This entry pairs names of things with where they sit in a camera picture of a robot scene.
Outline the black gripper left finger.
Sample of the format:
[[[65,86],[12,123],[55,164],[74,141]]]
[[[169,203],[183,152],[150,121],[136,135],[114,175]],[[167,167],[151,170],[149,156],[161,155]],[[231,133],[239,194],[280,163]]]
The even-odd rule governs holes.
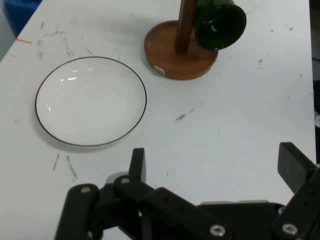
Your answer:
[[[132,151],[127,174],[102,188],[72,187],[65,198],[57,240],[100,240],[118,227],[133,240],[230,240],[226,223],[166,188],[145,182],[145,150]]]

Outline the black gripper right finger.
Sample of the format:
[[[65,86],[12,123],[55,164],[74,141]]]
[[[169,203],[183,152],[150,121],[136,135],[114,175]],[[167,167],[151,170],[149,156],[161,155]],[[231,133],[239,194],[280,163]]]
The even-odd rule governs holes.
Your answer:
[[[272,233],[277,240],[320,238],[320,168],[293,143],[281,142],[277,170],[293,192],[277,217]]]

